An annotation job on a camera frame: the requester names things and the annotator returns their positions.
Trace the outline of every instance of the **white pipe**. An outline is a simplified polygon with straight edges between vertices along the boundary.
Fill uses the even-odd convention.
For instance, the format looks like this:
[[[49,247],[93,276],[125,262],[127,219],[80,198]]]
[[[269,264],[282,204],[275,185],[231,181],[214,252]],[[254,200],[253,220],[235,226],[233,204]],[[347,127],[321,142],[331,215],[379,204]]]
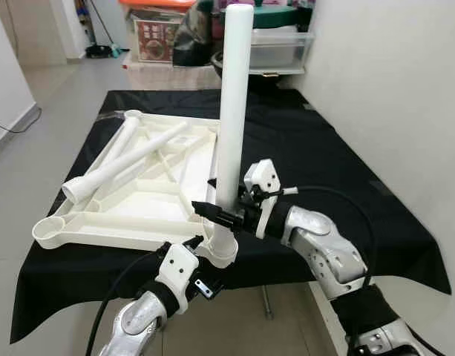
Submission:
[[[128,110],[124,113],[125,121],[123,122],[122,130],[120,131],[117,139],[110,148],[110,151],[104,157],[100,167],[106,165],[108,162],[116,159],[123,151],[123,148],[128,144],[140,125],[140,116],[143,113],[139,110]]]
[[[238,194],[253,19],[252,5],[232,4],[227,7],[215,198],[216,205],[227,211],[234,208]],[[233,234],[217,224],[209,244],[212,252],[220,257],[237,252]]]
[[[157,150],[167,143],[170,139],[188,128],[187,122],[182,122],[179,125],[170,128],[159,136],[150,139],[147,143],[139,148],[129,151],[128,153],[114,159],[112,162],[107,162],[98,169],[84,175],[83,177],[75,177],[62,185],[62,191],[65,196],[74,204],[77,204],[84,198],[91,195],[98,187],[110,178],[115,177],[118,173],[130,167],[138,160],[142,159],[147,154]]]

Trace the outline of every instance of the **table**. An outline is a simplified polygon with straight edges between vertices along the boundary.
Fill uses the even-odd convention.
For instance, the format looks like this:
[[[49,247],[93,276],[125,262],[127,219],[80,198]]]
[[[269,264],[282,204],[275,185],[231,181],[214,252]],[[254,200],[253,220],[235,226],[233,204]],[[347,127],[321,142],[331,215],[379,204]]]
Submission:
[[[350,195],[370,215],[379,243],[377,275],[395,275],[451,293],[434,238],[379,178],[354,154],[317,112],[305,110],[295,90],[266,88],[249,92],[241,174],[260,159],[272,158],[284,186],[328,185]],[[84,174],[117,128],[117,111],[218,119],[219,90],[108,92],[67,179]],[[308,192],[281,199],[330,216],[341,234],[360,249],[370,247],[364,221],[337,197]],[[64,200],[59,192],[49,214]],[[227,289],[313,280],[306,263],[276,240],[237,236],[238,257],[225,270]],[[52,314],[67,306],[101,300],[117,275],[145,251],[67,244],[44,250],[34,243],[19,274],[11,342],[21,340]],[[123,280],[118,297],[133,297],[155,277],[157,261],[146,259]]]

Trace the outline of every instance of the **black cable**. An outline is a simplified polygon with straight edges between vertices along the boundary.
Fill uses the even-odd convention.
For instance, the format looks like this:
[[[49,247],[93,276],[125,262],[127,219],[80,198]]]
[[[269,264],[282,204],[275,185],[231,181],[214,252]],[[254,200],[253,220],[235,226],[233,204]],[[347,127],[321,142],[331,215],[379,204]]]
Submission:
[[[115,282],[111,285],[110,289],[108,290],[107,294],[103,298],[102,304],[100,304],[99,311],[96,313],[96,317],[94,320],[94,324],[92,325],[92,330],[91,330],[91,336],[88,338],[87,342],[87,349],[85,351],[85,356],[91,356],[92,355],[92,349],[94,348],[94,342],[95,342],[95,337],[96,337],[96,332],[99,328],[100,321],[102,320],[103,312],[105,311],[105,308],[107,307],[108,302],[112,298],[115,290],[117,289],[120,281],[123,279],[123,277],[141,260],[145,259],[148,256],[151,256],[153,252],[149,252],[147,254],[144,254],[141,257],[138,257],[135,261],[130,263],[123,271],[118,275],[116,278]]]
[[[436,356],[445,356],[445,354],[441,353],[437,349],[435,349],[431,344],[427,341],[423,340],[420,335],[418,335],[409,325],[407,325],[408,329],[412,333],[413,337],[416,338],[423,346],[425,346],[429,351],[431,351]]]
[[[114,43],[114,40],[111,39],[110,33],[108,32],[107,27],[105,26],[105,23],[104,23],[104,21],[102,20],[102,17],[101,17],[101,15],[99,14],[99,11],[98,11],[98,9],[96,8],[96,6],[95,6],[95,4],[94,4],[94,0],[91,0],[91,4],[92,4],[92,7],[93,7],[94,10],[95,10],[96,16],[99,18],[100,23],[102,24],[103,29],[105,30],[105,33],[107,33],[108,39],[110,39],[110,42],[113,44],[113,43]]]
[[[4,3],[6,4],[7,13],[10,17],[11,29],[13,30],[14,53],[16,54],[16,58],[19,58],[19,40],[18,40],[18,34],[16,33],[16,26],[14,25],[13,11],[11,11],[10,0],[4,0]]]
[[[38,110],[39,110],[39,113],[38,113],[37,117],[33,121],[31,121],[30,124],[28,126],[26,126],[26,128],[24,128],[24,130],[14,131],[14,130],[10,130],[9,128],[6,128],[5,126],[1,126],[1,125],[0,125],[0,128],[7,132],[11,132],[12,134],[22,134],[22,133],[26,132],[27,130],[29,130],[29,128],[34,124],[34,122],[36,122],[37,120],[39,120],[41,118],[42,109],[38,108]]]
[[[364,279],[363,286],[368,286],[370,283],[370,279],[372,278],[374,274],[374,270],[376,269],[376,261],[377,261],[377,238],[376,235],[374,234],[374,229],[373,229],[373,224],[370,221],[369,216],[367,213],[364,211],[364,209],[357,203],[355,202],[351,197],[347,196],[346,194],[342,193],[341,191],[338,191],[334,188],[322,186],[322,185],[300,185],[296,187],[298,189],[298,192],[300,191],[323,191],[326,193],[334,194],[337,197],[342,198],[343,200],[346,200],[353,206],[357,212],[360,213],[360,215],[364,218],[364,221],[366,222],[367,226],[367,232],[369,234],[370,238],[370,244],[371,244],[371,252],[370,252],[370,257],[368,259],[365,258],[366,264],[368,264],[368,269],[366,273],[366,277]]]

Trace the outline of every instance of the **gray floor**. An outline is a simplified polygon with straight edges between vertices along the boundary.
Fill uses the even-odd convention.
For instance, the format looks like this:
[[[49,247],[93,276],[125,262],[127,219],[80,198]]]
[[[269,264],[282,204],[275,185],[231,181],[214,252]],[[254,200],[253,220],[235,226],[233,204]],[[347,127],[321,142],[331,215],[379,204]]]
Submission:
[[[16,278],[32,243],[30,230],[48,211],[107,90],[130,88],[115,59],[85,61],[70,76],[61,75],[64,80],[33,76],[36,82],[49,76],[50,84],[37,88],[53,92],[38,93],[44,98],[41,119],[0,153],[0,356],[83,355],[99,305],[64,309],[21,342],[8,345]],[[273,321],[263,315],[260,289],[226,291],[212,302],[198,298],[157,336],[150,355],[326,355],[304,307],[304,286],[269,290]],[[109,305],[97,349],[123,303]]]

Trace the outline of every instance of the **white plastic tray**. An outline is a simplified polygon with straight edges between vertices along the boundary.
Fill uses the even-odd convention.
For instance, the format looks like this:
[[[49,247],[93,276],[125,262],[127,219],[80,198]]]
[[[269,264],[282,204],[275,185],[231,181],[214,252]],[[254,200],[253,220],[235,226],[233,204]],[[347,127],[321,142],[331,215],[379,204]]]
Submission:
[[[213,200],[207,180],[215,171],[218,120],[143,114],[121,154],[182,121],[191,124],[187,131],[100,186],[91,197],[77,205],[65,200],[54,215],[34,225],[34,239],[43,248],[83,243],[153,251],[165,241],[210,236],[209,224],[194,213],[191,201]],[[119,132],[88,171],[100,165]]]

